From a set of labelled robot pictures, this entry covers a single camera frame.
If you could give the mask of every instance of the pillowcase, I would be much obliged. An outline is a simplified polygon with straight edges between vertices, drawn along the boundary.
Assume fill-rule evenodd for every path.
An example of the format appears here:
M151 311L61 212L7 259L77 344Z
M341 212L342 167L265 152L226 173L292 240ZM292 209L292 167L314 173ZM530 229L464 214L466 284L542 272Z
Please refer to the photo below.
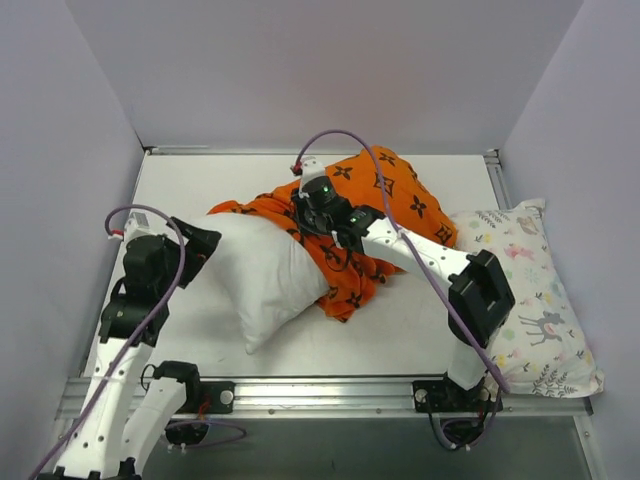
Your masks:
M603 373L556 272L544 211L544 200L534 199L512 210L459 212L450 218L458 228L456 248L496 255L516 298L487 348L512 393L584 397L602 391ZM489 385L496 386L492 378Z
M207 263L241 319L248 354L329 290L304 247L270 220L217 213L190 223L222 234Z

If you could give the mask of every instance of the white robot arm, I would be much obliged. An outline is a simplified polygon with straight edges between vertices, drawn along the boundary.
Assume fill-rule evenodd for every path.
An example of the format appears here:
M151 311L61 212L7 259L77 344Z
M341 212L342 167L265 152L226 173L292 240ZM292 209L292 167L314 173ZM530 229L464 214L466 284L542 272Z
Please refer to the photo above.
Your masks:
M213 254L221 235L171 220L189 239L178 283L185 288ZM39 474L38 480L139 480L171 418L180 409L196 411L203 397L197 366L163 362L154 370L142 404L127 420L138 381L169 316L166 306L126 350L113 374L105 374L175 278L179 249L166 236L150 231L140 213L131 215L124 240L125 276L114 286L101 315L96 364L82 408L90 408L90 413L69 439L53 473ZM105 380L102 394L91 405Z
M450 310L449 328L456 343L447 378L469 391L490 370L500 383L499 370L484 349L515 305L515 297L495 255L447 248L394 225L370 206L352 206L335 191L318 160L302 162L298 173L300 186L292 202L302 234L331 236L339 247L437 280L454 310L453 317Z

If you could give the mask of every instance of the screw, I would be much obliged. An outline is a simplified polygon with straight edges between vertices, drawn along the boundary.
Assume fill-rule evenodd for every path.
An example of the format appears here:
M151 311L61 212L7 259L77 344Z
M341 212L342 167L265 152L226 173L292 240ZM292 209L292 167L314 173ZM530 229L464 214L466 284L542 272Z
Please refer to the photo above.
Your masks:
M220 403L229 405L233 402L233 392L231 390L223 390L220 394Z
M418 403L425 403L427 401L427 391L424 388L416 390L413 398L415 398Z

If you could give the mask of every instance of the floral pillowcase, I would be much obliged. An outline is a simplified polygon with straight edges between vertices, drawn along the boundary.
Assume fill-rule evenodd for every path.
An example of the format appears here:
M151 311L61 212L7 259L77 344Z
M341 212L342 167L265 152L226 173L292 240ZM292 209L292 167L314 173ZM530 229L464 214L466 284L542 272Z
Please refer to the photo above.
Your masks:
M512 210L452 214L458 229L456 248L473 253L486 249L496 255L516 297L509 318L487 349L512 393L589 396L602 391L603 373L554 267L544 209L544 200L537 199Z

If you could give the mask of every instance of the gray wall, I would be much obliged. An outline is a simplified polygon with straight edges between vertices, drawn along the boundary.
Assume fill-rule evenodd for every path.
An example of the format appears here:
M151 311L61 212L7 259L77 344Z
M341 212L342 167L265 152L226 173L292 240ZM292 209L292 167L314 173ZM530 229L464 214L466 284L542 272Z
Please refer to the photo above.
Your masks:
M605 370L595 426L615 480L640 470L638 25L636 0L588 0L504 149L517 200L549 200L560 275Z
M145 145L407 154L502 146L581 3L67 0Z
M62 0L0 2L0 465L25 478L47 446L94 328L130 196L135 134Z

